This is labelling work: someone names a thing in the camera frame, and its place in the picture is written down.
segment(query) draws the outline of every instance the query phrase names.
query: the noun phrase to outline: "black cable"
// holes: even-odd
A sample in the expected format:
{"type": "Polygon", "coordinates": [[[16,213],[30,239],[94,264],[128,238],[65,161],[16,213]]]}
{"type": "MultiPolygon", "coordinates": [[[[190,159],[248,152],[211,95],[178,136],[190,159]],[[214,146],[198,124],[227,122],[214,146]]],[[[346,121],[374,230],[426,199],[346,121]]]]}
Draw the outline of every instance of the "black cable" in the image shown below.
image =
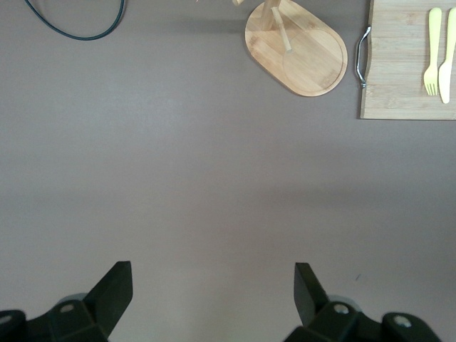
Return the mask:
{"type": "Polygon", "coordinates": [[[124,3],[125,3],[125,0],[120,0],[120,8],[119,8],[119,13],[117,14],[117,17],[115,18],[114,20],[114,23],[110,26],[110,28],[108,28],[106,31],[104,31],[103,33],[100,33],[96,36],[91,36],[91,37],[80,37],[80,36],[74,36],[72,34],[69,34],[69,33],[66,33],[66,32],[63,32],[62,30],[56,28],[54,25],[52,25],[49,21],[47,21],[42,15],[40,15],[40,13],[35,9],[35,7],[32,6],[32,4],[30,3],[29,0],[24,0],[26,2],[26,4],[28,5],[28,7],[31,8],[31,10],[36,14],[37,17],[40,18],[40,20],[42,22],[44,22],[48,27],[50,27],[51,29],[53,29],[55,32],[59,32],[60,34],[63,34],[65,37],[69,37],[69,38],[72,38],[72,39],[76,39],[77,41],[94,41],[96,39],[100,39],[102,37],[105,37],[107,36],[109,33],[111,33],[112,31],[114,31],[115,27],[119,24],[119,21],[120,21],[120,17],[122,16],[122,13],[123,13],[123,7],[124,7],[124,3]]]}

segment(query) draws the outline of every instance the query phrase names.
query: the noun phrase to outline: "wooden base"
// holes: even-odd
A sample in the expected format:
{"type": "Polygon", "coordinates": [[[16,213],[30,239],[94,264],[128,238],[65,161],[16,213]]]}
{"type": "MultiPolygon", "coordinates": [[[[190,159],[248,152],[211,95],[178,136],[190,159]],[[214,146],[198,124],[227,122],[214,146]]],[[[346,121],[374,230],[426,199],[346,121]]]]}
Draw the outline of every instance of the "wooden base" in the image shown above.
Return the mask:
{"type": "Polygon", "coordinates": [[[328,25],[291,0],[279,6],[291,52],[286,52],[276,25],[261,29],[260,4],[250,15],[245,41],[252,57],[291,91],[319,96],[334,89],[347,69],[347,49],[342,38],[328,25]]]}

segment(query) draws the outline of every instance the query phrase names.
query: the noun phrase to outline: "gray surface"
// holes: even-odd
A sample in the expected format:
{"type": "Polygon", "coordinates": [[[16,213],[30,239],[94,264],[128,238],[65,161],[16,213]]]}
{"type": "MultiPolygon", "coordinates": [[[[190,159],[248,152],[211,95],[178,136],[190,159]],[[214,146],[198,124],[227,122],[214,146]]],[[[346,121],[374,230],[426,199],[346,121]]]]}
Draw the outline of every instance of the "gray surface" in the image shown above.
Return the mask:
{"type": "MultiPolygon", "coordinates": [[[[407,311],[454,341],[455,123],[357,119],[366,1],[299,3],[350,53],[320,98],[248,56],[259,1],[131,0],[91,43],[0,3],[2,309],[32,318],[129,259],[112,342],[282,341],[307,261],[370,317],[407,311]]],[[[90,34],[118,2],[38,4],[90,34]]]]}

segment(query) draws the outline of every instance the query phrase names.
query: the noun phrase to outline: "knife blade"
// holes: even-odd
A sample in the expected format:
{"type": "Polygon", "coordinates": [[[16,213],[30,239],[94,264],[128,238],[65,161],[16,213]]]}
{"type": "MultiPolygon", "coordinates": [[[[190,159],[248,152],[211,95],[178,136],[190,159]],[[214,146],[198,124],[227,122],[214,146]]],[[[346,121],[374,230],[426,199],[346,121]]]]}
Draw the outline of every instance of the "knife blade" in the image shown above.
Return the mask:
{"type": "Polygon", "coordinates": [[[453,56],[456,45],[456,7],[453,7],[448,14],[447,25],[447,53],[445,62],[439,68],[439,89],[443,103],[450,102],[450,83],[453,56]]]}

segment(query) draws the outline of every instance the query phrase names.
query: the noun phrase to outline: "tray handle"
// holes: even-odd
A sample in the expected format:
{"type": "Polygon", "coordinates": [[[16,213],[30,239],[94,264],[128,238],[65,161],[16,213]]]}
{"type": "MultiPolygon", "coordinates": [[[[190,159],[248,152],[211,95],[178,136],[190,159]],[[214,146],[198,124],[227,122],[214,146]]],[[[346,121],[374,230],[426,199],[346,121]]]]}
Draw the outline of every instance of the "tray handle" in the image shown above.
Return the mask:
{"type": "Polygon", "coordinates": [[[363,74],[361,73],[360,71],[360,59],[361,59],[361,45],[363,43],[363,41],[367,38],[367,36],[369,35],[369,33],[371,32],[371,25],[369,25],[366,29],[366,32],[364,32],[363,36],[361,37],[361,39],[359,40],[358,42],[358,47],[357,47],[357,54],[356,54],[356,73],[358,74],[358,77],[361,81],[361,87],[362,88],[365,88],[367,86],[367,83],[366,83],[366,80],[363,76],[363,74]]]}

